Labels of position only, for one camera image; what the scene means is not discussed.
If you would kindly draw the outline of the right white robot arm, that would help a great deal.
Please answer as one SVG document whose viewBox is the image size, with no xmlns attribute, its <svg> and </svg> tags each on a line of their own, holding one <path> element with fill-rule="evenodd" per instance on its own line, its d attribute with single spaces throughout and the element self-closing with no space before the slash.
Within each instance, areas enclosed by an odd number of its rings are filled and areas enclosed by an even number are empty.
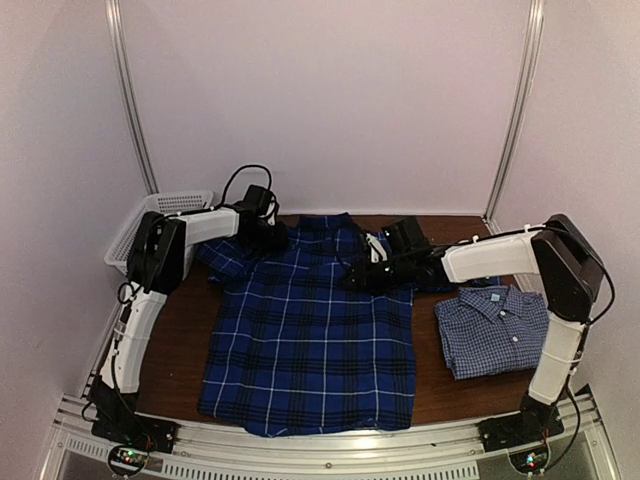
<svg viewBox="0 0 640 480">
<path fill-rule="evenodd" d="M 414 217 L 385 227 L 383 235 L 384 244 L 362 235 L 364 251 L 340 280 L 346 289 L 383 294 L 407 284 L 441 288 L 485 277 L 540 278 L 546 337 L 519 411 L 508 418 L 519 440 L 535 440 L 554 420 L 556 404 L 598 320 L 592 309 L 601 285 L 611 281 L 600 256 L 564 214 L 539 225 L 449 245 L 430 244 Z"/>
</svg>

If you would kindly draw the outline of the dark blue plaid shirt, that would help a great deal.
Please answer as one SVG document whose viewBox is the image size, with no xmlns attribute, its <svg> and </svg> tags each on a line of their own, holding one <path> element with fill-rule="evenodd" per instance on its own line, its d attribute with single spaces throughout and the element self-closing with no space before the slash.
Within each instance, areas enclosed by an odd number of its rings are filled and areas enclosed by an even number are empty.
<svg viewBox="0 0 640 480">
<path fill-rule="evenodd" d="M 348 214 L 303 216 L 285 234 L 286 248 L 272 254 L 233 239 L 198 251 L 223 289 L 199 413 L 262 437 L 408 428 L 412 289 L 343 287 L 363 250 Z"/>
</svg>

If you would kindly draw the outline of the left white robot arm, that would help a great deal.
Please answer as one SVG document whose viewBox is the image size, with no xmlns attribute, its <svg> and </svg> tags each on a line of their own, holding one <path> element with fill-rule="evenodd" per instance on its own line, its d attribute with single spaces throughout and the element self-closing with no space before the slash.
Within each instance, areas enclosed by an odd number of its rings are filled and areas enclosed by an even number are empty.
<svg viewBox="0 0 640 480">
<path fill-rule="evenodd" d="M 120 317 L 89 392 L 89 402 L 97 410 L 96 428 L 106 427 L 123 444 L 143 436 L 143 421 L 135 414 L 142 363 L 159 314 L 188 276 L 194 248 L 227 238 L 259 252 L 282 248 L 286 227 L 277 220 L 278 212 L 276 194 L 251 185 L 232 204 L 143 215 L 127 258 L 126 281 L 118 292 Z"/>
</svg>

